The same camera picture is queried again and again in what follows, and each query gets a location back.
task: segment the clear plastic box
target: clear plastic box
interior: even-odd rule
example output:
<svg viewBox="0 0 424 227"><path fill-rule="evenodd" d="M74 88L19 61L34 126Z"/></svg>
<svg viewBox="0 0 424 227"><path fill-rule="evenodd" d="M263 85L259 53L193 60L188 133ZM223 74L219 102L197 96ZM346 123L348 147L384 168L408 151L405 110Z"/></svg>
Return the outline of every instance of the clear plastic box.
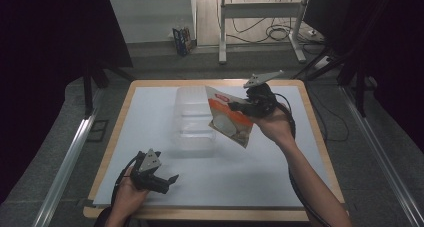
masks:
<svg viewBox="0 0 424 227"><path fill-rule="evenodd" d="M174 139L186 157L208 157L214 152L215 130L204 86L180 87L174 107Z"/></svg>

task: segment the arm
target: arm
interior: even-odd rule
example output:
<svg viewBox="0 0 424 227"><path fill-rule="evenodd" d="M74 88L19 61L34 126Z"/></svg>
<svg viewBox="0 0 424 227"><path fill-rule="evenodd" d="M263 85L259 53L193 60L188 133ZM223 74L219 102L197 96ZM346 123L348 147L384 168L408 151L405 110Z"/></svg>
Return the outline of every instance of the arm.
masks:
<svg viewBox="0 0 424 227"><path fill-rule="evenodd" d="M251 120L284 153L300 192L315 212L331 226L352 226L343 206L297 147L285 114L277 108L265 118L251 118ZM309 214L308 217L313 226L320 226Z"/></svg>
<svg viewBox="0 0 424 227"><path fill-rule="evenodd" d="M125 176L129 176L132 167L128 168ZM125 221L144 203L148 190L137 190L129 177L124 177L119 184L115 203L109 218L106 221L106 227L122 227Z"/></svg>

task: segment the wall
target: wall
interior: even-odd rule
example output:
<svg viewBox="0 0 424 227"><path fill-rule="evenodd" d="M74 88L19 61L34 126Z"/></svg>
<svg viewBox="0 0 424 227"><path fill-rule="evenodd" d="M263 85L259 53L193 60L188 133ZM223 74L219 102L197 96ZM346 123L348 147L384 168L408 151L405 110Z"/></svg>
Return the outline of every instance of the wall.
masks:
<svg viewBox="0 0 424 227"><path fill-rule="evenodd" d="M184 20L195 39L195 0L110 0L126 43L170 41Z"/></svg>

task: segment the white board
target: white board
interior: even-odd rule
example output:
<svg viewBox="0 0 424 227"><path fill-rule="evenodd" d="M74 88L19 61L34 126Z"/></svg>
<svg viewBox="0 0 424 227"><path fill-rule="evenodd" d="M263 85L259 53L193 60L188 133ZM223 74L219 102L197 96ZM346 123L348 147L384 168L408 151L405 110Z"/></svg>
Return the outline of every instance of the white board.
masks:
<svg viewBox="0 0 424 227"><path fill-rule="evenodd" d="M241 87L211 86L246 97ZM110 165L94 199L94 205L110 204L113 186L121 170L138 153L161 151L162 166L155 175L167 179L179 174L167 194L150 192L146 206L213 208L301 207L288 177L280 149L253 127L246 149L220 133L212 155L193 157L179 153L172 138L175 96L178 87L138 87L134 93ZM318 175L329 185L300 92L296 86L271 86L290 102L296 121L296 142Z"/></svg>

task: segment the hand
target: hand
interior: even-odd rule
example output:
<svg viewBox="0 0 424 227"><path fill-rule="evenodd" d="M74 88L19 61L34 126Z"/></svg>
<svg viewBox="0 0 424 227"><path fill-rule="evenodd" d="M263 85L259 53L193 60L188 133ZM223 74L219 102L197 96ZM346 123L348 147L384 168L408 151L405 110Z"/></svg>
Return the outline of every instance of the hand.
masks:
<svg viewBox="0 0 424 227"><path fill-rule="evenodd" d="M287 116L278 108L264 118L249 117L250 121L258 125L262 133L274 141L280 148L287 148L296 144L290 130Z"/></svg>
<svg viewBox="0 0 424 227"><path fill-rule="evenodd" d="M129 176L131 170L132 167L128 168L124 176ZM124 177L106 226L123 226L125 220L143 205L148 193L148 190L137 190L130 177Z"/></svg>

